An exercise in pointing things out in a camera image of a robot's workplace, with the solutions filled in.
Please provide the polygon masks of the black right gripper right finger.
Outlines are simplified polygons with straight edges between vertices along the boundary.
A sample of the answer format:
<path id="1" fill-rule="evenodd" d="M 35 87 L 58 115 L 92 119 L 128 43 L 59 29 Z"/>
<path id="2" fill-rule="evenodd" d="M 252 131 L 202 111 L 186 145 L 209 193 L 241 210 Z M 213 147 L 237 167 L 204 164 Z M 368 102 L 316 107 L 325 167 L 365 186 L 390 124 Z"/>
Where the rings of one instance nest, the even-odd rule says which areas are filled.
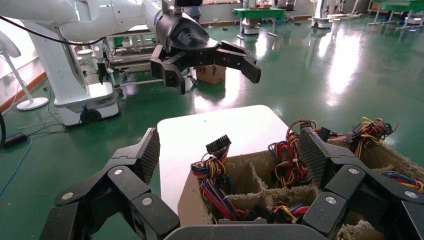
<path id="1" fill-rule="evenodd" d="M 320 194 L 302 223 L 334 240 L 355 212 L 386 240 L 424 237 L 424 196 L 368 168 L 348 148 L 324 142 L 310 127 L 300 130 L 299 156 Z"/>

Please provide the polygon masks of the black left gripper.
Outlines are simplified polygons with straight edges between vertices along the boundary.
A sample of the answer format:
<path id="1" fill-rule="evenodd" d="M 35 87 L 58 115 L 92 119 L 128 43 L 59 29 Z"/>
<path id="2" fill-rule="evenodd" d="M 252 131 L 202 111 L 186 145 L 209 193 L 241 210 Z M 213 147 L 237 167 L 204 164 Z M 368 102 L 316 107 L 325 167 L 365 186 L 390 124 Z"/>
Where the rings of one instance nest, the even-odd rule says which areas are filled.
<path id="1" fill-rule="evenodd" d="M 166 87 L 186 93 L 185 67 L 215 65 L 239 70 L 253 84 L 260 82 L 261 69 L 250 51 L 232 42 L 221 43 L 185 13 L 169 10 L 155 24 L 158 42 L 150 57 L 150 71 Z"/>

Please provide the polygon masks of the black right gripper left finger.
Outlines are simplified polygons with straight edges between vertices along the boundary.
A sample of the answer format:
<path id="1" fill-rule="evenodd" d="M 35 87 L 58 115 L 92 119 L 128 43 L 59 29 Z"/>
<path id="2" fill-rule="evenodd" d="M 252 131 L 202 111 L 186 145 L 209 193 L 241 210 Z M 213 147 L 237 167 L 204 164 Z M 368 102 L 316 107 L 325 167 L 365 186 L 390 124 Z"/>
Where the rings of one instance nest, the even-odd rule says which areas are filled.
<path id="1" fill-rule="evenodd" d="M 90 240 L 118 214 L 139 239 L 165 239 L 180 219 L 150 188 L 159 156 L 159 133 L 151 127 L 139 143 L 117 149 L 101 170 L 58 194 L 40 238 Z"/>

